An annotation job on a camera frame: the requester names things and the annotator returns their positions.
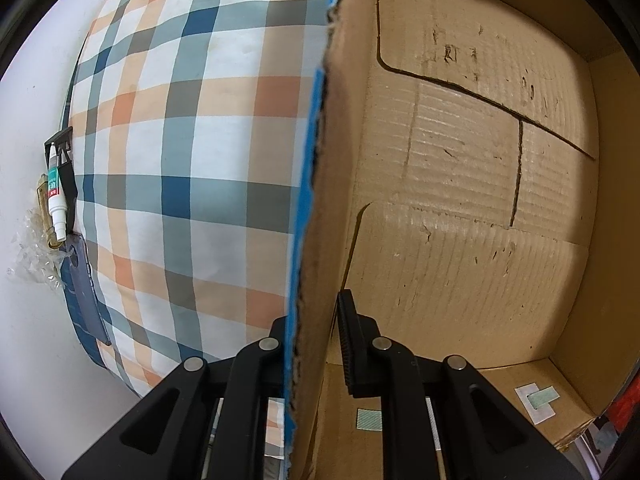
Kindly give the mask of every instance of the white tube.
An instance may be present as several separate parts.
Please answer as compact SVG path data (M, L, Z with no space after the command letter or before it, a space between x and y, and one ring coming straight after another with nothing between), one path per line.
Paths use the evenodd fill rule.
M53 228L59 242L66 240L66 199L58 174L58 157L55 147L51 147L52 154L49 158L49 186L47 196L49 198L49 214L53 220Z

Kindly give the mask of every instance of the open cardboard box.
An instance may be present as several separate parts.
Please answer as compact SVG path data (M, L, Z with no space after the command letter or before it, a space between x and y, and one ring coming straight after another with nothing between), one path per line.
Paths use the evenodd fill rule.
M640 78L583 0L336 0L302 246L290 478L382 478L335 295L461 354L561 448L640 356Z

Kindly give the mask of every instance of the crumpled plastic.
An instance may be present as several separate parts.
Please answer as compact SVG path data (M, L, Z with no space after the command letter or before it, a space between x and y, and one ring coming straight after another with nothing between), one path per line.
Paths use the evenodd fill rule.
M66 253L49 247L37 206L27 211L12 238L10 250L15 251L16 256L14 266L6 270L8 275L25 282L46 283L53 290L64 286L60 266Z

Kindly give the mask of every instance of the red fabric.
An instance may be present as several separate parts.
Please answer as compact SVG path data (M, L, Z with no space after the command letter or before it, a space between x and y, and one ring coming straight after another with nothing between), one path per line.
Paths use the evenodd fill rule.
M636 404L640 403L640 374L631 381L626 392L618 400L613 402L607 410L607 416L613 423L616 431L622 433L626 424L629 422Z

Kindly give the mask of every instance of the plaid pillow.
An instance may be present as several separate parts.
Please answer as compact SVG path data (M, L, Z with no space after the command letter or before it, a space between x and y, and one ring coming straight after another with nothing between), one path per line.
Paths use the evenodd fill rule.
M140 395L234 356L285 313L327 0L105 0L70 105L76 229ZM272 403L268 454L282 455Z

